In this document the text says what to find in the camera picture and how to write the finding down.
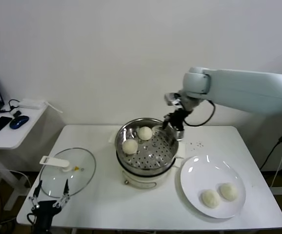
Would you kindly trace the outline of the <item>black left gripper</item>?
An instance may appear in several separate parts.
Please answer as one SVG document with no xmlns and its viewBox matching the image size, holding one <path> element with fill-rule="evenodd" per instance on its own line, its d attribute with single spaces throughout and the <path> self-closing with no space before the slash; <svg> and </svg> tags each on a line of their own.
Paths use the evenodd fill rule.
<svg viewBox="0 0 282 234">
<path fill-rule="evenodd" d="M 32 203 L 33 214 L 36 217 L 34 229 L 50 229 L 53 217 L 61 212 L 67 202 L 70 200 L 68 179 L 65 182 L 62 197 L 57 201 L 41 201 L 38 196 L 42 187 L 42 180 L 39 181 L 38 186 L 34 189 L 33 195 L 29 197 Z"/>
</svg>

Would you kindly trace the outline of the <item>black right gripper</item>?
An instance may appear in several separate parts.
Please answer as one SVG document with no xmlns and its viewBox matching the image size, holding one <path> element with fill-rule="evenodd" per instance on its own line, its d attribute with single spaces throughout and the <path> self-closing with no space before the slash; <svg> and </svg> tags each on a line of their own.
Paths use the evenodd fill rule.
<svg viewBox="0 0 282 234">
<path fill-rule="evenodd" d="M 182 141 L 184 137 L 184 120 L 187 117 L 187 111 L 184 109 L 177 109 L 172 113 L 166 114 L 163 118 L 162 129 L 166 129 L 168 126 L 175 129 L 176 141 Z"/>
</svg>

